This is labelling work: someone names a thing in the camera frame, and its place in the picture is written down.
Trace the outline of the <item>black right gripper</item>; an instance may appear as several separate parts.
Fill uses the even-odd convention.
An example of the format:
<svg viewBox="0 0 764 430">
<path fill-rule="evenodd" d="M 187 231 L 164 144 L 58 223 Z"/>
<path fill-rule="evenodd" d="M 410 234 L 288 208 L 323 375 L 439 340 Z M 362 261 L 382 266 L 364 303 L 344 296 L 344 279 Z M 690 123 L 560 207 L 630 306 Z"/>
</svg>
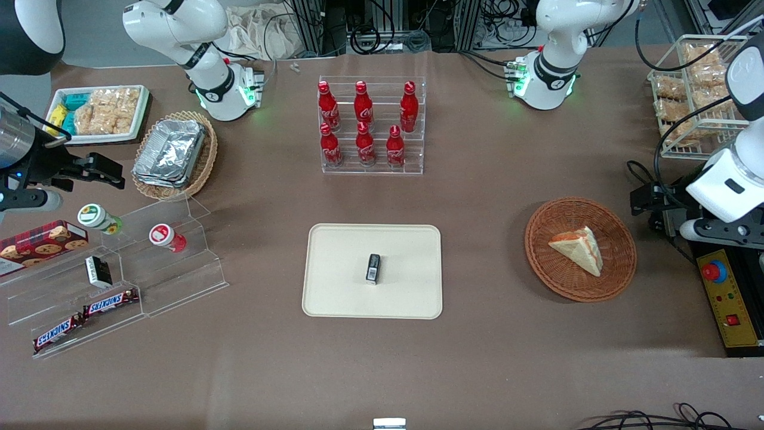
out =
<svg viewBox="0 0 764 430">
<path fill-rule="evenodd" d="M 73 190 L 73 180 L 80 182 L 103 182 L 114 188 L 125 188 L 125 178 L 122 177 L 123 166 L 101 154 L 87 154 L 77 157 L 69 154 L 63 145 L 52 149 L 45 147 L 53 142 L 54 137 L 45 131 L 35 130 L 35 142 L 30 151 L 8 168 L 2 169 L 3 185 L 14 185 L 20 188 L 41 185 L 58 188 L 64 192 Z M 60 171 L 69 166 L 69 179 L 59 178 Z"/>
</svg>

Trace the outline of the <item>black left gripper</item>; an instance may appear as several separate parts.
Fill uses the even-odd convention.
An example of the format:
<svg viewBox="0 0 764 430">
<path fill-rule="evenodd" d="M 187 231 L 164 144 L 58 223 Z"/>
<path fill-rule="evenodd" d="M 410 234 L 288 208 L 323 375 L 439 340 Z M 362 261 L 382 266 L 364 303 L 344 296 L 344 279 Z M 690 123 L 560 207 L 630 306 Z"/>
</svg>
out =
<svg viewBox="0 0 764 430">
<path fill-rule="evenodd" d="M 652 182 L 651 185 L 642 185 L 630 191 L 631 215 L 637 217 L 641 213 L 651 212 L 649 228 L 666 237 L 676 238 L 680 236 L 680 226 L 687 220 L 702 217 L 703 209 L 696 199 L 687 193 L 685 183 L 674 182 L 665 188 L 674 199 L 687 208 L 670 199 L 657 182 Z"/>
</svg>

